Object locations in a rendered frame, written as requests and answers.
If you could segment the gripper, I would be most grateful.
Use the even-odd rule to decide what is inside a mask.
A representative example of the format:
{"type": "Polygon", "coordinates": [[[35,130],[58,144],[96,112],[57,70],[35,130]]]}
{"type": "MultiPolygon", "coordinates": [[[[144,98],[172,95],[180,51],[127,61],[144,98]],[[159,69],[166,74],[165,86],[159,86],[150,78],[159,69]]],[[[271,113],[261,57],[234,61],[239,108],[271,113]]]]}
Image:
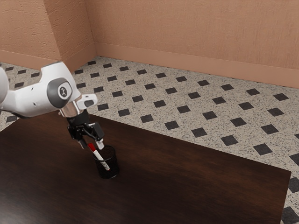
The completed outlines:
{"type": "Polygon", "coordinates": [[[99,123],[91,123],[90,115],[85,109],[77,116],[66,118],[68,122],[68,131],[73,140],[76,140],[80,146],[85,149],[86,141],[83,135],[93,138],[98,146],[98,149],[104,148],[103,138],[104,132],[99,123]]]}

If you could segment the white pen with red cap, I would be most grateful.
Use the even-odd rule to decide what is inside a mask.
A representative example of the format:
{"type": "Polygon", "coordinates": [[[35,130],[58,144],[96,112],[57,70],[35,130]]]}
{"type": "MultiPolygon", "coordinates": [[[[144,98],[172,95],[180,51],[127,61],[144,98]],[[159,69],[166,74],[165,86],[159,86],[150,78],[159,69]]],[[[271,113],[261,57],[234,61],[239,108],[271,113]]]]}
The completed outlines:
{"type": "Polygon", "coordinates": [[[97,149],[95,148],[95,146],[93,145],[93,143],[88,143],[88,147],[93,152],[93,154],[95,155],[95,157],[100,161],[101,165],[105,168],[105,170],[109,171],[110,167],[104,161],[104,159],[101,157],[101,155],[99,154],[99,152],[97,151],[97,149]]]}

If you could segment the black mesh pen holder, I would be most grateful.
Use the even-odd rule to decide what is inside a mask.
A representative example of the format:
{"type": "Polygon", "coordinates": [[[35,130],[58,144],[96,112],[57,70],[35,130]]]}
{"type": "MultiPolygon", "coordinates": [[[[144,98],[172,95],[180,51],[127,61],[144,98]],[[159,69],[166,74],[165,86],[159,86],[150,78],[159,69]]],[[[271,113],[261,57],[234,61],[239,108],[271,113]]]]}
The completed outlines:
{"type": "Polygon", "coordinates": [[[101,158],[98,159],[95,155],[93,155],[99,177],[103,179],[116,177],[120,172],[116,157],[116,150],[112,146],[104,146],[103,149],[96,148],[96,150],[101,156],[101,158]]]}

